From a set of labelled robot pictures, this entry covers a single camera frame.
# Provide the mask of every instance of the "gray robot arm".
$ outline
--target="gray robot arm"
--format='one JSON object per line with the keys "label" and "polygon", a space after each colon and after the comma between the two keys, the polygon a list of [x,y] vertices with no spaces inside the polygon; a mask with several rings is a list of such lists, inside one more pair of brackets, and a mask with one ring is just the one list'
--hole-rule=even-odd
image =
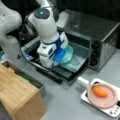
{"label": "gray robot arm", "polygon": [[0,0],[0,47],[5,53],[4,58],[19,68],[26,64],[26,60],[21,53],[18,40],[7,34],[19,28],[21,24],[19,13],[7,8]]}

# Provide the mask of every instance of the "white robot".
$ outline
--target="white robot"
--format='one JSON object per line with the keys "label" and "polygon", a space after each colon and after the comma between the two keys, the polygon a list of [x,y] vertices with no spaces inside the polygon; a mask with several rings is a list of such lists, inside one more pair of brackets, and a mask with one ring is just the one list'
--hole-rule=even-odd
{"label": "white robot", "polygon": [[7,8],[0,0],[0,47],[4,51],[4,59],[14,66],[22,68],[26,64],[18,40],[7,34],[19,28],[22,25],[22,19],[19,13]]}
{"label": "white robot", "polygon": [[57,32],[50,3],[47,0],[37,0],[37,2],[41,7],[27,16],[26,27],[30,33],[36,30],[42,37],[37,50],[40,63],[45,68],[51,68],[56,63],[59,64],[64,57],[68,39],[64,32],[61,35]]}
{"label": "white robot", "polygon": [[[64,57],[68,39],[64,33],[60,36],[57,32],[49,2],[47,0],[37,0],[37,2],[41,7],[28,16],[28,21],[42,37],[37,50],[40,62],[43,67],[50,68],[55,63],[60,63]],[[21,24],[22,19],[19,13],[7,8],[0,0],[0,46],[5,53],[5,59],[19,68],[24,67],[27,61],[21,53],[18,40],[7,34],[19,28]],[[27,25],[26,27],[29,32],[32,32],[32,28]]]}

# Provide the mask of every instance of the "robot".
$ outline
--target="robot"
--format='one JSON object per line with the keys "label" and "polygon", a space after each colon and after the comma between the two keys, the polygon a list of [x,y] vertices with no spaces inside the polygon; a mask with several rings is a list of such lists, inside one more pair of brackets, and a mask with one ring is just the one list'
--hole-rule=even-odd
{"label": "robot", "polygon": [[[45,68],[51,68],[56,63],[59,64],[64,57],[68,39],[64,33],[59,35],[53,17],[53,12],[47,0],[37,0],[41,7],[27,16],[26,28],[29,32],[37,31],[42,37],[37,50],[40,63]],[[22,68],[27,63],[22,55],[18,40],[7,34],[22,25],[19,13],[7,8],[0,0],[0,45],[5,53],[5,59],[16,67]]]}
{"label": "robot", "polygon": [[41,7],[27,16],[26,28],[31,34],[37,31],[38,35],[42,37],[37,53],[42,66],[51,68],[58,65],[64,57],[68,39],[64,32],[59,35],[57,31],[52,12],[53,6],[47,0],[37,2]]}
{"label": "robot", "polygon": [[0,0],[0,46],[4,51],[4,59],[18,68],[23,68],[24,59],[18,40],[7,35],[22,25],[22,18],[16,11],[7,8]]}

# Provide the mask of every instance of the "countertop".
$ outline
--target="countertop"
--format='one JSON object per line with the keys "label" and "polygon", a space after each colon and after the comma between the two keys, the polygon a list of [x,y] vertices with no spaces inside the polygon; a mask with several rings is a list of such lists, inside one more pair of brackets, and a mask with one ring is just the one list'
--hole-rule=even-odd
{"label": "countertop", "polygon": [[[120,87],[120,50],[116,50],[101,71],[96,72],[87,68],[81,76],[89,81],[100,78]],[[67,83],[58,85],[43,75],[40,76],[40,81],[45,85],[47,92],[44,97],[47,113],[41,120],[118,120],[119,118],[109,117],[82,101],[80,96],[84,89],[77,81],[72,85]]]}

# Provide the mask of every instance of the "robotic arm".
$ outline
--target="robotic arm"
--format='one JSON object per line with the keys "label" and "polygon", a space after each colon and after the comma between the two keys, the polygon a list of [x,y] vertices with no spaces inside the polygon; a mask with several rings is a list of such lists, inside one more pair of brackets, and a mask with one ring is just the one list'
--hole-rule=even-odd
{"label": "robotic arm", "polygon": [[[57,32],[57,26],[48,1],[37,0],[37,2],[41,7],[27,17],[26,27],[29,32],[36,31],[42,37],[37,52],[42,66],[50,68],[64,57],[64,48],[68,45],[68,40],[64,33],[59,35]],[[7,8],[1,0],[0,23],[0,46],[5,53],[5,59],[16,67],[24,67],[27,61],[21,53],[18,40],[7,35],[21,26],[21,16],[16,11]]]}
{"label": "robotic arm", "polygon": [[30,33],[36,31],[41,36],[37,50],[40,63],[46,68],[51,68],[56,63],[59,64],[64,57],[68,39],[65,33],[59,35],[52,9],[47,0],[37,0],[37,2],[41,7],[27,17],[26,27]]}
{"label": "robotic arm", "polygon": [[0,47],[5,53],[5,59],[19,68],[26,64],[26,60],[21,53],[18,40],[7,34],[21,25],[22,19],[19,13],[7,8],[0,0]]}

